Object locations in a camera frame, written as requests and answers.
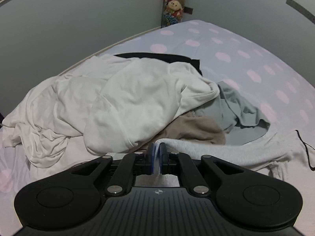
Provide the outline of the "light grey long-sleeve sweater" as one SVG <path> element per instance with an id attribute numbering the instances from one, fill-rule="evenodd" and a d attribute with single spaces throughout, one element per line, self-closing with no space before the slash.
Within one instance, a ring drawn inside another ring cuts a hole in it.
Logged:
<path id="1" fill-rule="evenodd" d="M 314 148 L 303 141 L 297 130 L 288 134 L 271 131 L 243 146 L 218 146 L 164 138 L 155 141 L 154 150 L 157 151 L 163 143 L 168 152 L 186 153 L 196 160 L 203 155 L 211 155 L 292 184 L 304 177 L 314 178 Z"/>

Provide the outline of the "white crumpled garment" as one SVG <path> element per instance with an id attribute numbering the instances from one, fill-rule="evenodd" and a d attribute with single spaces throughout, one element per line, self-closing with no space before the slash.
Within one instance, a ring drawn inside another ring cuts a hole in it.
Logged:
<path id="1" fill-rule="evenodd" d="M 39 168 L 55 165 L 76 138 L 94 155 L 134 150 L 219 93 L 186 62 L 94 56 L 79 73 L 31 89 L 3 120 L 3 145 L 21 144 Z"/>

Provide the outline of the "taupe brown garment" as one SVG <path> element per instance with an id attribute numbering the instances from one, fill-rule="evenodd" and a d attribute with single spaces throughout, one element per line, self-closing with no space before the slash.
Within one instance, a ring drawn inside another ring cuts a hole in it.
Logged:
<path id="1" fill-rule="evenodd" d="M 196 117 L 193 116 L 191 112 L 187 112 L 176 118 L 151 140 L 140 147 L 139 151 L 146 151 L 150 144 L 162 138 L 188 140 L 215 145 L 224 145 L 226 143 L 225 134 L 214 118 L 209 116 Z"/>

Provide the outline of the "grey-green garment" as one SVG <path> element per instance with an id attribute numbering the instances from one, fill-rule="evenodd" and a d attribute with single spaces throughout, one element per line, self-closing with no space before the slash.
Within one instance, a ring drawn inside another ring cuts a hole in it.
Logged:
<path id="1" fill-rule="evenodd" d="M 264 113 L 227 83 L 217 85 L 219 96 L 194 109 L 194 114 L 214 118 L 225 133 L 227 145 L 241 146 L 263 137 L 270 128 Z"/>

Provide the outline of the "hanging plush toy organiser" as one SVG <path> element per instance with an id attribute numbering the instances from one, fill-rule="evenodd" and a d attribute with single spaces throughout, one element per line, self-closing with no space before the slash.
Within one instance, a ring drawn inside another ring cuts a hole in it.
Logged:
<path id="1" fill-rule="evenodd" d="M 161 27 L 180 23 L 183 19 L 186 0 L 164 0 Z"/>

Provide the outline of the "black garment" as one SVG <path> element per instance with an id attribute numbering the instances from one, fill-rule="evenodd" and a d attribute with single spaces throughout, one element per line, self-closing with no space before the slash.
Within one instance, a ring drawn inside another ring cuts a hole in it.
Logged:
<path id="1" fill-rule="evenodd" d="M 177 54 L 162 54 L 162 53 L 148 53 L 148 52 L 130 52 L 130 53 L 120 53 L 115 56 L 119 58 L 149 58 L 149 59 L 157 59 L 164 61 L 166 63 L 174 63 L 174 62 L 185 62 L 192 65 L 197 72 L 202 76 L 202 71 L 200 69 L 200 60 L 191 59 L 189 57 Z"/>

